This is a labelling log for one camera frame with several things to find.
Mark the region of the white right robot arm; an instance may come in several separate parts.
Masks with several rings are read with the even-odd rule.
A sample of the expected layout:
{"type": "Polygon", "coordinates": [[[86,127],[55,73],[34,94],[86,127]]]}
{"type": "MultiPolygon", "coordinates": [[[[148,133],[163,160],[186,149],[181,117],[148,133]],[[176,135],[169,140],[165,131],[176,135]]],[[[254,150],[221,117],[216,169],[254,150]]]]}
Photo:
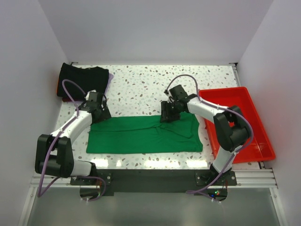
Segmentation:
{"type": "Polygon", "coordinates": [[[167,101],[161,102],[161,122],[173,122],[182,113],[198,115],[214,124],[219,144],[218,154],[210,166],[210,181],[220,185],[232,167],[237,153],[253,138],[253,129],[238,106],[226,107],[187,94],[181,85],[165,90],[167,101]]]}

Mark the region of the green t shirt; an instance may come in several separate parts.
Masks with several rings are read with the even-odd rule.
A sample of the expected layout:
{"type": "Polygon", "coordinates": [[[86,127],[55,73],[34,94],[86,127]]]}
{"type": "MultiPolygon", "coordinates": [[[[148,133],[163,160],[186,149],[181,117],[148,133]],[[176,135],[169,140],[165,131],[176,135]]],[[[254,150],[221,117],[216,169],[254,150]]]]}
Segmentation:
{"type": "Polygon", "coordinates": [[[201,152],[199,122],[193,114],[160,122],[160,116],[112,117],[90,127],[87,153],[139,154],[201,152]]]}

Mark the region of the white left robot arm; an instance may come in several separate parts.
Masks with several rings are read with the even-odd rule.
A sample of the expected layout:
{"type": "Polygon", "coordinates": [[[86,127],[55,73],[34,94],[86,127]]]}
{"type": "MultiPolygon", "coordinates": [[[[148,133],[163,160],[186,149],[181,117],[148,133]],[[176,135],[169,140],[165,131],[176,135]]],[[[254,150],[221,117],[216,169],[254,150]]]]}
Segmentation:
{"type": "Polygon", "coordinates": [[[81,176],[87,185],[97,181],[95,164],[75,160],[72,144],[89,126],[111,118],[104,94],[88,92],[85,101],[76,107],[72,117],[49,135],[42,134],[37,141],[35,172],[59,178],[81,176]]]}

